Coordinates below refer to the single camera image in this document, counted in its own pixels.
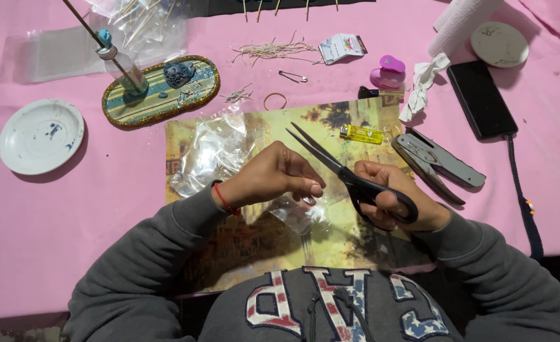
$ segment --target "person's left hand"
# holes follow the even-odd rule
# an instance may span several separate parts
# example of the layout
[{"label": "person's left hand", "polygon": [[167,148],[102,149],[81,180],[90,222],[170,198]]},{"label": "person's left hand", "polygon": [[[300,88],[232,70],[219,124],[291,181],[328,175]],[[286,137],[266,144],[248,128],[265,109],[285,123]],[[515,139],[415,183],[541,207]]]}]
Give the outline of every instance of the person's left hand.
[{"label": "person's left hand", "polygon": [[[235,176],[219,183],[218,190],[231,209],[261,203],[292,192],[293,198],[321,197],[326,183],[299,153],[275,141],[254,156]],[[215,203],[227,209],[211,189]]]}]

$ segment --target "black smartphone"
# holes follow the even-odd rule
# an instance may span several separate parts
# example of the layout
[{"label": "black smartphone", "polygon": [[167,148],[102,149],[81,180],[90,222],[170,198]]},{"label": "black smartphone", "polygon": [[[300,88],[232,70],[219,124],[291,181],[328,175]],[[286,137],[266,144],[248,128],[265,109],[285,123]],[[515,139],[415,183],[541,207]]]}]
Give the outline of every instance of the black smartphone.
[{"label": "black smartphone", "polygon": [[476,139],[518,132],[485,62],[478,60],[451,65],[447,74]]}]

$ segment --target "oval tray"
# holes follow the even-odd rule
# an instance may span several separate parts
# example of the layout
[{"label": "oval tray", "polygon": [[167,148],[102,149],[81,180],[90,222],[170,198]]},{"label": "oval tray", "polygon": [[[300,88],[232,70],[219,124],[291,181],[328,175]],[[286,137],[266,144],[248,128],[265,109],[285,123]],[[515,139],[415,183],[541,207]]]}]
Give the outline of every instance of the oval tray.
[{"label": "oval tray", "polygon": [[[122,85],[114,81],[102,96],[102,111],[107,119],[117,126],[139,127],[207,104],[217,95],[221,79],[217,67],[208,58],[190,55],[172,61],[193,63],[193,78],[181,88],[174,89],[164,79],[165,63],[160,63],[142,70],[149,81],[147,94],[142,96],[129,94]],[[162,91],[168,97],[159,98]]]}]

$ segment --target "yellow lighter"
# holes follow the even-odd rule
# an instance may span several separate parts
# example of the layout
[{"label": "yellow lighter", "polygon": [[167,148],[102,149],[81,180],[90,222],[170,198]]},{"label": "yellow lighter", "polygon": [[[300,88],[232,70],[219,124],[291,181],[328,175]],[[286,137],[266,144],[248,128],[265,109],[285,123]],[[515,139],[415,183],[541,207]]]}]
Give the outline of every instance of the yellow lighter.
[{"label": "yellow lighter", "polygon": [[380,131],[369,130],[367,128],[346,124],[341,127],[339,136],[341,136],[343,139],[350,139],[354,141],[360,141],[362,143],[372,144],[381,144],[381,141],[383,140],[383,133]]}]

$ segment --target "scissors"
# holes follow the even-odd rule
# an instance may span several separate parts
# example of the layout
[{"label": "scissors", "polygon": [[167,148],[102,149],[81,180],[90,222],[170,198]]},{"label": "scissors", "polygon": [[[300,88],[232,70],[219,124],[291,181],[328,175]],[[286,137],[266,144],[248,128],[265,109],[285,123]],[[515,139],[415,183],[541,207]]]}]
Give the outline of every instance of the scissors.
[{"label": "scissors", "polygon": [[311,136],[309,136],[304,130],[302,130],[299,126],[297,126],[294,122],[291,124],[296,128],[299,133],[307,140],[303,140],[300,136],[294,134],[288,128],[286,129],[291,136],[293,136],[297,141],[303,145],[307,151],[311,152],[317,159],[319,159],[322,164],[326,165],[330,170],[339,177],[339,179],[345,183],[345,187],[347,188],[347,192],[350,194],[350,198],[352,198],[352,204],[356,209],[356,212],[362,217],[366,222],[370,223],[371,225],[385,230],[378,225],[376,225],[367,215],[363,214],[360,210],[360,203],[367,203],[369,205],[375,205],[375,197],[380,192],[383,191],[391,191],[393,192],[398,201],[401,201],[407,207],[409,214],[404,216],[398,215],[395,212],[389,212],[393,218],[395,218],[398,222],[402,222],[405,224],[411,224],[417,221],[417,217],[419,216],[419,211],[417,210],[417,206],[413,202],[411,198],[407,195],[403,194],[398,190],[391,189],[389,187],[383,186],[381,184],[373,183],[371,181],[365,180],[357,175],[355,175],[349,168],[341,165],[341,163],[335,159],[335,157],[331,156],[328,151],[326,151],[320,144],[318,144]]}]

